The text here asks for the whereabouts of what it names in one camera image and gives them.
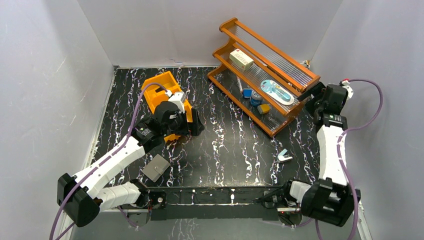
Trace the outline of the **blue and white round tin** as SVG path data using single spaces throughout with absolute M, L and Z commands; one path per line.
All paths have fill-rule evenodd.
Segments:
M 250 95 L 250 100 L 249 100 L 250 104 L 253 107 L 257 107 L 262 104 L 262 101 L 263 101 L 263 97 L 253 90 Z

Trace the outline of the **blue razor blister pack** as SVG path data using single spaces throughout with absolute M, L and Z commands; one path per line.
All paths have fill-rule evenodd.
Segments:
M 294 103 L 293 95 L 274 80 L 266 79 L 260 84 L 261 90 L 282 105 L 289 106 Z

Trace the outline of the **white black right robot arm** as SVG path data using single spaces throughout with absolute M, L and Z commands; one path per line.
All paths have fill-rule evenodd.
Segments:
M 298 97 L 311 97 L 305 108 L 313 118 L 319 143 L 319 176 L 314 183 L 289 180 L 281 194 L 286 206 L 299 204 L 302 215 L 338 227 L 345 225 L 361 198 L 360 190 L 352 191 L 342 167 L 346 162 L 342 134 L 348 123 L 341 112 L 353 93 L 349 82 L 343 80 L 328 85 L 318 82 Z

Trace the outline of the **small white blue clip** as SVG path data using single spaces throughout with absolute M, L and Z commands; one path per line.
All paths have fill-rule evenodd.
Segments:
M 290 156 L 289 154 L 288 154 L 288 150 L 286 149 L 286 148 L 284 148 L 278 155 L 277 155 L 277 162 L 278 163 L 284 163 L 284 162 L 287 162 L 287 161 L 290 161 L 290 160 L 292 160 L 293 159 L 293 157 L 292 156 Z

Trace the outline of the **yellow grey eraser block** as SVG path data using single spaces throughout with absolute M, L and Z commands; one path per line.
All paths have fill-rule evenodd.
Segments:
M 271 107 L 268 104 L 260 104 L 256 108 L 260 115 L 267 114 L 271 110 Z

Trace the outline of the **white box with red label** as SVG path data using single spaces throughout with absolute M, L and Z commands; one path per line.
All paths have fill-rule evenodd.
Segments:
M 229 59 L 242 70 L 250 68 L 254 63 L 251 57 L 238 48 L 229 53 Z

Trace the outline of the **yellow plastic triple bin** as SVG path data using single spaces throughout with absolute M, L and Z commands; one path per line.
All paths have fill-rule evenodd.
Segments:
M 141 86 L 142 98 L 145 100 L 151 114 L 142 118 L 131 132 L 133 137 L 137 137 L 143 145 L 156 144 L 173 141 L 183 135 L 171 134 L 168 136 L 156 133 L 153 130 L 153 113 L 155 108 L 163 101 L 168 101 L 175 92 L 183 92 L 176 79 L 170 71 L 166 71 L 154 77 L 148 78 Z M 186 99 L 184 102 L 185 113 L 191 130 L 192 107 Z

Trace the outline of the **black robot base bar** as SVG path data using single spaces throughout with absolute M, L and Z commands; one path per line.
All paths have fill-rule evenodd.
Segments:
M 151 220 L 262 219 L 277 221 L 283 214 L 299 214 L 282 186 L 148 187 L 135 203 Z

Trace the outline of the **small blue block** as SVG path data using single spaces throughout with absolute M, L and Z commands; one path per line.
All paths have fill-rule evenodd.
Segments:
M 242 96 L 245 99 L 249 99 L 252 95 L 252 92 L 253 92 L 253 90 L 250 89 L 250 88 L 243 88 L 242 91 L 241 91 Z

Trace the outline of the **orange wooden shelf rack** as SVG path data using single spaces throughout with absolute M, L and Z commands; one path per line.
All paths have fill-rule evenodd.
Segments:
M 268 40 L 247 27 L 236 17 L 222 23 L 219 30 L 228 36 L 228 42 L 213 52 L 220 66 L 208 73 L 208 78 L 244 111 L 269 136 L 275 136 L 293 121 L 303 108 L 305 101 L 298 101 L 309 86 L 320 80 L 320 76 L 287 55 Z M 254 60 L 251 67 L 242 70 L 230 60 L 230 52 L 240 49 Z M 261 115 L 257 107 L 240 93 L 237 77 L 243 88 L 256 91 L 270 112 Z M 261 90 L 264 80 L 273 80 L 294 97 L 294 103 L 283 105 Z

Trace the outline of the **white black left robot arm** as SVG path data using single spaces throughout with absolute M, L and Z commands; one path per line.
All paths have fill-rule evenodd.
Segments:
M 141 184 L 130 181 L 118 187 L 106 184 L 119 172 L 152 149 L 165 143 L 165 137 L 199 136 L 205 129 L 199 112 L 191 108 L 191 118 L 171 101 L 162 101 L 153 114 L 130 127 L 129 134 L 112 150 L 89 167 L 57 181 L 57 204 L 77 227 L 84 227 L 107 209 L 133 204 L 144 208 L 149 194 Z

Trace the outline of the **grey card holder wallet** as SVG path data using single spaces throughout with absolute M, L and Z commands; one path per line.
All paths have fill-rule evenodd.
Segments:
M 153 159 L 142 169 L 142 173 L 152 182 L 156 182 L 165 171 L 171 166 L 170 162 L 161 155 L 157 154 Z

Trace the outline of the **white pen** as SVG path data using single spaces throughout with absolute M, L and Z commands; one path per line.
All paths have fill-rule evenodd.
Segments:
M 239 88 L 239 91 L 240 91 L 240 93 L 242 94 L 243 93 L 243 84 L 242 84 L 242 82 L 241 82 L 241 79 L 237 76 L 236 77 L 236 80 L 237 80 L 237 85 L 238 85 L 238 88 Z

